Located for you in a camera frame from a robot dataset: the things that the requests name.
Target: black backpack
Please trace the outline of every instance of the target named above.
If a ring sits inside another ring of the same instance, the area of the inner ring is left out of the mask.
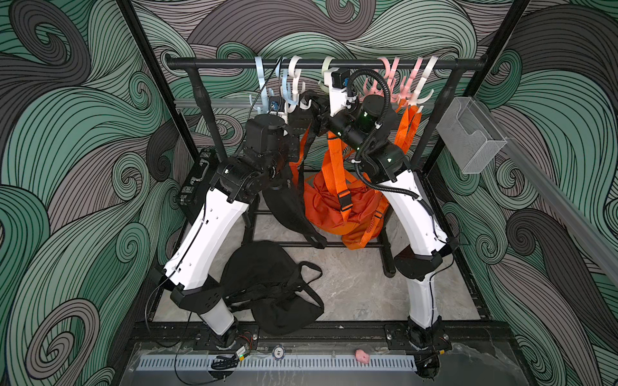
[[[317,265],[294,260],[277,243],[254,241],[241,246],[228,260],[221,276],[224,301],[234,313],[251,309],[255,322],[271,335],[285,335],[314,322],[324,313],[324,303],[301,274],[301,268],[318,271]],[[295,292],[306,291],[316,306]]]

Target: backpack strap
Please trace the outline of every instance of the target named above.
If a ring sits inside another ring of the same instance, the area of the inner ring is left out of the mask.
[[[380,223],[380,220],[384,218],[384,214],[386,213],[386,209],[388,209],[388,206],[389,206],[388,200],[386,199],[386,197],[382,196],[382,199],[380,200],[380,203],[378,204],[376,211],[373,213],[373,217],[371,218],[371,223],[369,224],[367,229],[365,229],[365,233],[363,233],[363,236],[360,239],[361,248],[364,248],[365,245],[367,245],[367,243],[369,242],[369,240],[373,238],[373,234],[375,233],[376,228],[378,227]]]
[[[322,174],[328,191],[339,199],[341,217],[347,221],[352,209],[352,194],[346,182],[342,144],[335,134],[328,132],[328,152],[322,162]]]
[[[404,116],[399,122],[395,145],[399,146],[404,153],[407,153],[417,133],[418,125],[421,122],[421,114],[417,114],[418,107],[410,106],[405,109]]]
[[[292,169],[292,182],[294,182],[294,185],[296,186],[298,186],[298,167],[300,167],[303,164],[303,161],[305,160],[305,154],[309,152],[309,148],[307,146],[307,140],[309,139],[310,131],[311,131],[311,126],[307,127],[307,130],[305,131],[305,134],[303,135],[303,139],[300,140],[300,146],[299,146],[300,154],[298,156],[298,161],[290,162],[290,168]]]

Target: floor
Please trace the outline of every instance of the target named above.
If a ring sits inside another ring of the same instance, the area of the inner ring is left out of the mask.
[[[260,209],[267,209],[263,200]],[[401,223],[393,214],[386,224],[393,256],[402,251],[409,242]],[[217,253],[210,275],[219,280],[225,263],[240,247],[244,223],[239,219],[227,235]],[[323,233],[329,241],[340,241],[335,235]],[[255,240],[305,241],[305,239],[283,227],[273,216],[258,215]],[[405,278],[398,272],[389,279],[382,271],[382,262],[377,248],[351,251],[347,248],[286,248],[290,257],[297,262],[310,261],[320,266],[322,278],[311,287],[324,301],[324,314],[318,320],[325,321],[386,321],[406,320],[409,302]],[[452,256],[446,256],[440,268],[451,263]],[[305,268],[303,276],[310,280],[314,272]],[[479,319],[476,307],[468,293],[457,263],[441,272],[435,278],[436,303],[444,320]],[[161,298],[154,321],[186,321],[188,311],[179,309],[165,292]],[[249,310],[236,313],[241,321],[252,321]],[[199,321],[196,315],[192,320]]]

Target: wall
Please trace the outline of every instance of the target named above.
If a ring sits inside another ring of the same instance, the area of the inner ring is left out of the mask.
[[[1,383],[110,384],[184,220],[169,113],[114,0],[2,1],[0,51]]]
[[[618,3],[563,3],[521,19],[478,97],[618,250]],[[615,385],[618,290],[594,256],[505,154],[480,175],[447,151],[438,166],[442,210],[539,384]]]
[[[543,4],[557,2],[560,0],[542,1]],[[170,70],[161,60],[164,54],[251,59],[256,55],[277,58],[295,54],[304,58],[339,59],[387,56],[390,60],[395,56],[403,59],[431,55],[441,59],[480,57],[491,42],[490,34],[500,26],[510,7],[508,1],[482,4],[461,0],[133,0],[133,3],[176,98],[193,98],[191,86],[184,71]],[[409,72],[399,71],[396,79]],[[449,72],[432,73],[421,97],[434,88],[435,99]],[[212,98],[247,100],[248,94],[255,95],[259,89],[255,70],[203,69],[200,73]],[[472,75],[472,72],[465,74],[460,94]],[[307,88],[318,90],[320,79],[318,70],[303,70],[301,74]],[[275,79],[268,87],[278,92]],[[197,109],[184,113],[198,147],[212,145]],[[220,109],[215,113],[227,150],[233,153],[249,112]],[[423,112],[412,150],[430,113],[430,109]],[[425,156],[431,152],[436,138],[426,148]],[[307,166],[320,167],[327,147],[326,137],[317,139],[306,158]]]

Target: wire mesh basket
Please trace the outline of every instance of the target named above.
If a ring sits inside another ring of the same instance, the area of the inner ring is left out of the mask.
[[[436,129],[463,174],[479,174],[506,145],[498,121],[471,97],[455,97]]]

